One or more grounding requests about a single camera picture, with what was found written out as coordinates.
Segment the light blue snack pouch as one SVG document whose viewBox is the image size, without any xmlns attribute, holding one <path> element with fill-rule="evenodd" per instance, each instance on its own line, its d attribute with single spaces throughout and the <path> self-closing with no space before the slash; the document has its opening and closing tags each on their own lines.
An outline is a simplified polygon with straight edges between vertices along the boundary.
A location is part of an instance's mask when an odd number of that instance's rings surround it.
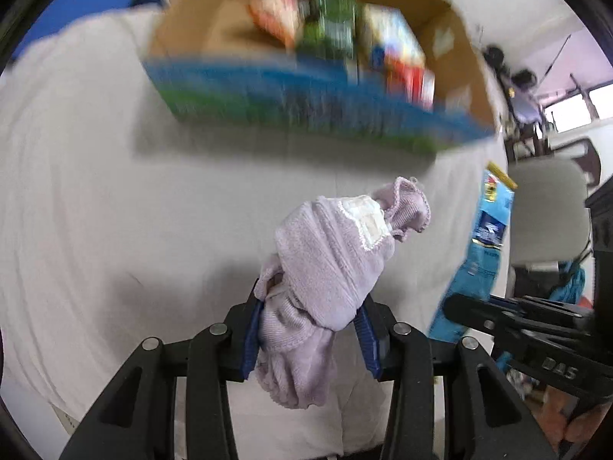
<svg viewBox="0 0 613 460">
<path fill-rule="evenodd" d="M 456 271 L 430 323 L 431 340 L 457 343 L 467 332 L 444 314 L 444 302 L 454 294 L 487 301 L 499 272 L 501 250 L 518 185 L 495 163 L 484 170 L 474 227 L 464 262 Z"/>
</svg>

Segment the lilac knotted towel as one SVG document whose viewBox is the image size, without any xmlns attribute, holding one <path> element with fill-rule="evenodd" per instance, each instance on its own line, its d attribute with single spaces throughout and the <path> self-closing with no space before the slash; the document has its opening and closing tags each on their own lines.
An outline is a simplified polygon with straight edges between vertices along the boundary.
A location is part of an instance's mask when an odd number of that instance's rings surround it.
<svg viewBox="0 0 613 460">
<path fill-rule="evenodd" d="M 355 317 L 397 243 L 428 227 L 427 198 L 396 177 L 371 194 L 319 196 L 274 233 L 275 251 L 254 285 L 263 303 L 256 373 L 289 409 L 325 404 L 334 374 L 334 336 Z"/>
</svg>

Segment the red snack bag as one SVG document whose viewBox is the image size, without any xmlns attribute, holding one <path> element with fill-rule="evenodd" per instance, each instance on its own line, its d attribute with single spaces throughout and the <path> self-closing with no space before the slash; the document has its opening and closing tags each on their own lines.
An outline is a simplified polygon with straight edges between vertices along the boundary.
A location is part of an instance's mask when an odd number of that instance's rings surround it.
<svg viewBox="0 0 613 460">
<path fill-rule="evenodd" d="M 385 91 L 389 95 L 431 110 L 434 103 L 435 75 L 426 67 L 425 57 L 384 58 Z"/>
</svg>

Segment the yellow blue tissue pack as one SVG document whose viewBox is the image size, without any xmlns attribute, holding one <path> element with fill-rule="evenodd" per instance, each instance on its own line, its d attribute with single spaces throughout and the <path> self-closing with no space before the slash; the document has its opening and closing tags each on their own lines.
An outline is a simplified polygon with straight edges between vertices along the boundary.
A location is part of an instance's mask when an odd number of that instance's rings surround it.
<svg viewBox="0 0 613 460">
<path fill-rule="evenodd" d="M 391 67 L 426 67 L 416 35 L 397 8 L 364 4 L 357 21 L 359 58 L 374 71 Z"/>
</svg>

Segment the green snack bag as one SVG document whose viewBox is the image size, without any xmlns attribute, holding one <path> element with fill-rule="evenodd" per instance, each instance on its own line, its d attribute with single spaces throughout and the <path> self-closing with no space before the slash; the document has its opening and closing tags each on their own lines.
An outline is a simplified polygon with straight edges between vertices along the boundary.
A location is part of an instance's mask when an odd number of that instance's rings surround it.
<svg viewBox="0 0 613 460">
<path fill-rule="evenodd" d="M 359 0 L 311 0 L 296 51 L 324 60 L 355 60 Z"/>
</svg>

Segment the orange panda snack bag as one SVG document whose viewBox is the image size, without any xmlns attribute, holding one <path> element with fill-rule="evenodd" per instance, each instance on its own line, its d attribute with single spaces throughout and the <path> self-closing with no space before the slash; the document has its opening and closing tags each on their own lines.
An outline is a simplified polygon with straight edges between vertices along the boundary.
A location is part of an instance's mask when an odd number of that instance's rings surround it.
<svg viewBox="0 0 613 460">
<path fill-rule="evenodd" d="M 305 20 L 310 14 L 308 0 L 251 0 L 247 10 L 254 25 L 294 49 L 301 40 Z"/>
</svg>

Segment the white plastic chair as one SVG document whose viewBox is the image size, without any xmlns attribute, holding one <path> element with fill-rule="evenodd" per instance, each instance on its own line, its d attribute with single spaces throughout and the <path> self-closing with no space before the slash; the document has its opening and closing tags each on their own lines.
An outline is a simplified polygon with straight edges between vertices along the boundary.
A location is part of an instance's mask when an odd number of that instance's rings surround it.
<svg viewBox="0 0 613 460">
<path fill-rule="evenodd" d="M 585 249 L 590 218 L 587 183 L 577 163 L 533 158 L 509 166 L 518 184 L 510 220 L 510 265 L 569 262 Z"/>
</svg>

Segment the beige bed sheet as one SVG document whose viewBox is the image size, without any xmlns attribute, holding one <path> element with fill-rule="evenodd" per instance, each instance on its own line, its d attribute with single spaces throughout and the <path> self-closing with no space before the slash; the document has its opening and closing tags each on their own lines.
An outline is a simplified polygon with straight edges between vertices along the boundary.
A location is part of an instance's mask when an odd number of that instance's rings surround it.
<svg viewBox="0 0 613 460">
<path fill-rule="evenodd" d="M 414 177 L 427 230 L 374 291 L 426 330 L 464 259 L 498 138 L 413 154 L 260 127 L 179 123 L 140 54 L 153 8 L 82 20 L 1 78 L 1 331 L 7 375 L 81 417 L 146 337 L 186 340 L 246 299 L 275 228 L 317 196 Z"/>
</svg>

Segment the black speaker box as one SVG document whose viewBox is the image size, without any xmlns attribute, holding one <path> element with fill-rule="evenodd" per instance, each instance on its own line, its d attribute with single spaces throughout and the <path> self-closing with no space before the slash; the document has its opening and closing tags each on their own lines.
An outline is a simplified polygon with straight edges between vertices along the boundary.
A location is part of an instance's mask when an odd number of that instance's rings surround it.
<svg viewBox="0 0 613 460">
<path fill-rule="evenodd" d="M 513 73 L 511 75 L 511 81 L 517 88 L 519 88 L 523 92 L 526 92 L 527 90 L 536 87 L 538 84 L 538 78 L 536 76 L 536 73 L 529 69 L 522 69 Z"/>
</svg>

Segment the cardboard box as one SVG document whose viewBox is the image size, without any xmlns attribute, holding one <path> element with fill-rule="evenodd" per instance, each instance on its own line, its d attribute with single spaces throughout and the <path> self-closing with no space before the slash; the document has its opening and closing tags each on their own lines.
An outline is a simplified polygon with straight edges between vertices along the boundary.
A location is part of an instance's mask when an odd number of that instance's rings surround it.
<svg viewBox="0 0 613 460">
<path fill-rule="evenodd" d="M 448 0 L 359 0 L 397 8 L 435 75 L 431 110 L 385 91 L 384 71 L 298 53 L 254 25 L 251 0 L 170 0 L 143 66 L 185 120 L 296 129 L 433 154 L 494 137 L 483 67 Z"/>
</svg>

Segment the blue foam mat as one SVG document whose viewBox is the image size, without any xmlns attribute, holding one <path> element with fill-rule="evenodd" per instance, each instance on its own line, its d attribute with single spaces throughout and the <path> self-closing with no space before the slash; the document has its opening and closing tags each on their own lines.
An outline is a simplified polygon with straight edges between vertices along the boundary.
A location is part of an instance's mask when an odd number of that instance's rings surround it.
<svg viewBox="0 0 613 460">
<path fill-rule="evenodd" d="M 133 0 L 53 0 L 35 20 L 16 50 L 10 56 L 17 59 L 33 42 L 55 35 L 70 23 L 107 10 L 121 10 L 131 6 Z"/>
</svg>

